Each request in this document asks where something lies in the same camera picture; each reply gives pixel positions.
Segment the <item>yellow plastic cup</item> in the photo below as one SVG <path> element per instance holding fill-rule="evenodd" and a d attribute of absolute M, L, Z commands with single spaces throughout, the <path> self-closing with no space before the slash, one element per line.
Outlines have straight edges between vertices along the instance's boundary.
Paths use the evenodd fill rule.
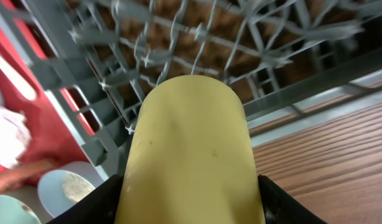
<path fill-rule="evenodd" d="M 138 116 L 116 223 L 264 223 L 245 112 L 202 75 L 164 81 Z"/>

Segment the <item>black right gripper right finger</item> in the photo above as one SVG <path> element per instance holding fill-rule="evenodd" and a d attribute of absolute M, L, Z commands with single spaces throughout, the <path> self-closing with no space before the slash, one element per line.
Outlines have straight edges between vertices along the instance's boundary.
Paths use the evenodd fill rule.
<path fill-rule="evenodd" d="M 327 224 L 265 175 L 258 176 L 265 221 L 268 224 Z"/>

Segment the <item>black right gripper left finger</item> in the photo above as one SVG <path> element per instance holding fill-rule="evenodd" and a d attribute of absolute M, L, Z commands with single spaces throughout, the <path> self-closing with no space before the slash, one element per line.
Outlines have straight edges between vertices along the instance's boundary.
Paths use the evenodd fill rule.
<path fill-rule="evenodd" d="M 124 177 L 113 175 L 48 224 L 113 224 Z"/>

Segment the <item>blue bowl with rice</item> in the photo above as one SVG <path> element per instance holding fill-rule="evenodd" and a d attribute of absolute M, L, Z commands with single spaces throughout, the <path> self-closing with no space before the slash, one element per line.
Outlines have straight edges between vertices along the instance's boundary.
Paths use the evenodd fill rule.
<path fill-rule="evenodd" d="M 72 162 L 45 173 L 37 185 L 39 199 L 52 216 L 57 217 L 85 198 L 103 183 L 88 162 Z"/>

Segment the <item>green bowl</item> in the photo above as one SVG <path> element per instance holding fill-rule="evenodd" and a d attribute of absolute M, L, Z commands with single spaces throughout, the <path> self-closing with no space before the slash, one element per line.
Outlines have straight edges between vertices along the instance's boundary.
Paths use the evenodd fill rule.
<path fill-rule="evenodd" d="M 37 215 L 20 200 L 0 195 L 0 224 L 41 224 Z"/>

